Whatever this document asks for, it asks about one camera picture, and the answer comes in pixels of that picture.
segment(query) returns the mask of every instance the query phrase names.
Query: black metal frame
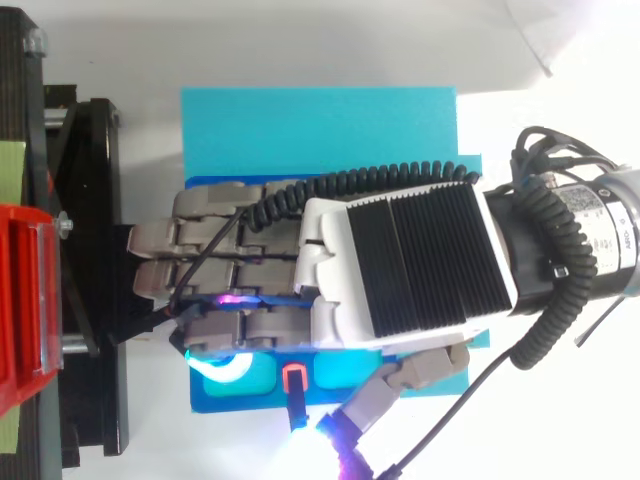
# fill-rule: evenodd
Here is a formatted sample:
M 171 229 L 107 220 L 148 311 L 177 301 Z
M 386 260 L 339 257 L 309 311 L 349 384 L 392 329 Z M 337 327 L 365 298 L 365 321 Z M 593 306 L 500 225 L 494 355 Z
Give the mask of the black metal frame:
M 115 108 L 105 99 L 76 103 L 75 87 L 44 88 L 44 54 L 25 48 L 35 28 L 22 10 L 0 7 L 0 141 L 26 145 L 23 204 L 53 216 L 64 210 L 74 222 L 61 241 L 63 328 L 81 333 L 88 353 L 65 355 L 58 377 L 22 405 L 18 453 L 0 456 L 0 478 L 57 480 L 63 466 L 79 465 L 80 446 L 103 445 L 106 456 L 126 448 L 126 347 L 112 338 L 119 319 L 151 305 L 133 296 L 129 227 L 117 225 Z M 45 92 L 47 107 L 67 107 L 62 127 L 46 134 Z
M 55 86 L 46 91 L 57 94 Z M 60 208 L 74 222 L 61 243 L 63 328 L 81 333 L 88 347 L 88 353 L 65 355 L 59 375 L 67 468 L 79 465 L 81 446 L 103 445 L 105 456 L 114 456 L 128 445 L 126 346 L 111 338 L 118 320 L 126 320 L 129 297 L 119 269 L 127 229 L 114 226 L 115 108 L 104 99 L 65 106 L 62 127 L 47 131 Z
M 35 28 L 22 10 L 0 7 L 0 141 L 25 144 L 22 203 L 50 212 L 42 58 L 25 51 Z M 62 478 L 60 455 L 51 453 L 60 445 L 58 409 L 57 379 L 22 404 L 18 449 L 0 455 L 0 478 Z

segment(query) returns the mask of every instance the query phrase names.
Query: blue block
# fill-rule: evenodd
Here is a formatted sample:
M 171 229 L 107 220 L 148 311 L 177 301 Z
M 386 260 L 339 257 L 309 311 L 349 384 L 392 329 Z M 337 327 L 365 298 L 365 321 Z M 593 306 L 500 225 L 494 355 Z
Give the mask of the blue block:
M 453 88 L 188 88 L 185 178 L 458 157 Z

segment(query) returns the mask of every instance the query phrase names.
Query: metal rod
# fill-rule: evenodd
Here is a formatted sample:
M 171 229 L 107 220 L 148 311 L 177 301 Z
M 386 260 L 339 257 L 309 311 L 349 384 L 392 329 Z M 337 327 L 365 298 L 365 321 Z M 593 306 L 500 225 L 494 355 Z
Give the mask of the metal rod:
M 66 108 L 47 108 L 44 111 L 44 128 L 62 128 L 64 118 L 67 116 Z
M 62 353 L 89 353 L 89 347 L 87 347 L 87 343 L 81 334 L 66 334 L 62 337 Z

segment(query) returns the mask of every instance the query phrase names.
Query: black coiled cable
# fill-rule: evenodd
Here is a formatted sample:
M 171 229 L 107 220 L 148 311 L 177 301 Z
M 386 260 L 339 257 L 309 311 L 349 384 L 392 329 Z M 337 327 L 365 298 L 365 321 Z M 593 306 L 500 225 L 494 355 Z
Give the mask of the black coiled cable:
M 464 165 L 446 162 L 413 162 L 382 167 L 353 169 L 300 180 L 278 190 L 247 209 L 246 224 L 253 232 L 288 218 L 304 209 L 311 198 L 338 198 L 358 193 L 397 190 L 440 182 L 469 182 L 475 184 L 480 175 L 467 173 Z
M 530 181 L 516 190 L 514 202 L 540 226 L 569 270 L 540 318 L 511 349 L 511 362 L 521 370 L 529 370 L 549 353 L 582 312 L 598 270 L 592 248 L 585 244 L 587 236 L 580 233 L 580 224 L 560 197 Z

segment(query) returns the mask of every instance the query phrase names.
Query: label sticker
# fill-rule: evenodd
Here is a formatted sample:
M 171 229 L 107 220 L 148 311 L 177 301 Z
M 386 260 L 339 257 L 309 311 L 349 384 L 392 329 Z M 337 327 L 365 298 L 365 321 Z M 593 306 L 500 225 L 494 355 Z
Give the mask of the label sticker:
M 636 236 L 633 233 L 633 223 L 622 202 L 608 203 L 607 208 L 618 232 L 620 246 L 620 269 L 634 267 L 638 259 Z
M 560 187 L 554 192 L 582 225 L 581 232 L 587 236 L 587 243 L 593 247 L 593 255 L 598 260 L 598 275 L 617 272 L 620 264 L 618 234 L 600 197 L 585 185 Z

